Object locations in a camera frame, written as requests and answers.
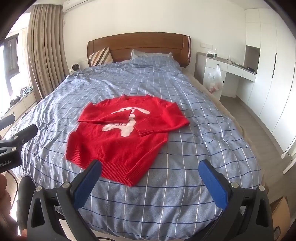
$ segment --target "blue checkered duvet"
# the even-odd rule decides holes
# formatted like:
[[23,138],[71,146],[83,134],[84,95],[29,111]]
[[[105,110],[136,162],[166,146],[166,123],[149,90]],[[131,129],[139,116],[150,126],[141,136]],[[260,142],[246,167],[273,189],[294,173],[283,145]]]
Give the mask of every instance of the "blue checkered duvet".
[[69,75],[38,103],[11,134],[35,124],[38,134],[22,150],[15,171],[45,188],[59,187],[83,171],[65,159],[67,138],[85,105],[126,95],[176,102],[190,125],[170,132],[153,165],[134,187],[100,178],[79,211],[94,230],[130,239],[186,239],[221,213],[198,175],[208,159],[229,181],[244,188],[261,182],[260,167],[233,121],[193,87],[166,57],[89,67]]

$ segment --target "wooden floor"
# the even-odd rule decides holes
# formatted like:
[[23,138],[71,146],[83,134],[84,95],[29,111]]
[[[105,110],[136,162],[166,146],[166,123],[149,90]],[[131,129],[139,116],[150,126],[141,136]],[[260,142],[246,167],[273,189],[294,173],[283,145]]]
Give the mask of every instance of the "wooden floor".
[[281,159],[268,135],[237,99],[221,96],[220,101],[245,129],[257,149],[260,165],[265,170],[266,183],[269,186],[269,201],[273,202],[281,196],[287,196],[293,216],[296,212],[296,165],[283,175],[283,170],[288,166],[291,157]]

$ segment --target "plastic bag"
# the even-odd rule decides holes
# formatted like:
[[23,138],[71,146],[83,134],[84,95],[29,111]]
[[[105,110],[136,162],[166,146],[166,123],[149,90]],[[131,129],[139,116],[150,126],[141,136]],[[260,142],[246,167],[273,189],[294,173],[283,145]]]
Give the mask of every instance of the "plastic bag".
[[206,88],[213,94],[214,92],[223,88],[223,80],[221,76],[220,67],[217,64],[216,71],[214,74],[208,73],[207,81],[206,81]]

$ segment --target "air conditioner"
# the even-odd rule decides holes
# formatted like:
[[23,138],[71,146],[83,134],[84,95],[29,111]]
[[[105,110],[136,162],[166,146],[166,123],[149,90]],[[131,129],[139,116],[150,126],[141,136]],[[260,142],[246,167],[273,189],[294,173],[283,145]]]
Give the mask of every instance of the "air conditioner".
[[63,12],[69,12],[70,10],[77,8],[90,1],[93,0],[66,0],[63,4]]

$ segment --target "metal screw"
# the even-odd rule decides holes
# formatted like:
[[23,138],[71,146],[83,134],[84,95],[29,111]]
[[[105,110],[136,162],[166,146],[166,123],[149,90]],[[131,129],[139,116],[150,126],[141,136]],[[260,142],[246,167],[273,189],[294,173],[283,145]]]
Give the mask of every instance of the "metal screw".
[[262,185],[259,186],[259,190],[260,191],[265,191],[265,187],[263,187]]
[[36,187],[36,191],[37,192],[40,192],[41,190],[42,190],[42,187],[41,186]]
[[63,183],[63,185],[62,185],[63,188],[68,188],[69,186],[70,186],[70,183],[68,183],[68,182]]
[[239,187],[239,184],[236,183],[236,182],[232,182],[232,183],[231,183],[231,186],[232,186],[233,188],[238,188],[238,187]]

